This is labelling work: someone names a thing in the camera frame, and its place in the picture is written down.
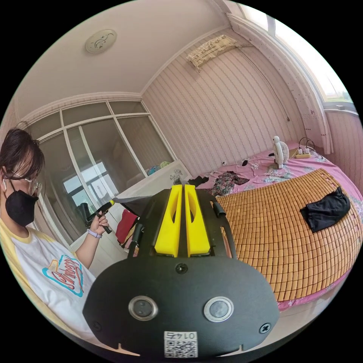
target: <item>window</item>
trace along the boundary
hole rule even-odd
[[[250,8],[247,5],[239,4],[239,6],[241,7],[243,13],[245,14],[247,20],[250,20],[251,22],[260,26],[262,29],[268,31],[267,16],[264,12],[254,8]]]
[[[314,78],[325,102],[352,102],[333,68],[310,43],[278,20],[275,20],[275,36],[303,62],[307,71]]]
[[[246,5],[239,4],[246,19],[268,32],[290,52],[310,77],[324,107],[344,105],[355,110],[343,82],[324,57],[303,37],[278,20]]]
[[[140,101],[60,109],[28,131],[45,156],[40,210],[69,245],[86,232],[87,216],[147,178],[149,168],[175,160]]]

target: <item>white fan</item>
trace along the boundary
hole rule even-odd
[[[289,148],[280,141],[278,136],[273,138],[273,153],[275,154],[275,163],[278,164],[279,169],[282,169],[282,165],[286,164],[289,159]]]

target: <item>printed graphic on shirt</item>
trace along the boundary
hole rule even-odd
[[[43,268],[43,274],[73,294],[83,296],[82,265],[77,259],[62,255],[59,261],[53,260],[49,267]]]

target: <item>white t-shirt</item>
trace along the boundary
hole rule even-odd
[[[29,237],[15,236],[0,219],[0,241],[9,266],[43,315],[66,331],[109,350],[90,330],[83,306],[95,277],[60,243],[32,228]]]

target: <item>yellow plastic part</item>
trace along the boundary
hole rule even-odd
[[[171,188],[169,201],[155,244],[155,251],[157,253],[178,257],[180,219],[182,215],[182,193],[182,185],[174,185]]]
[[[211,247],[194,185],[185,185],[185,217],[188,257],[208,253]]]

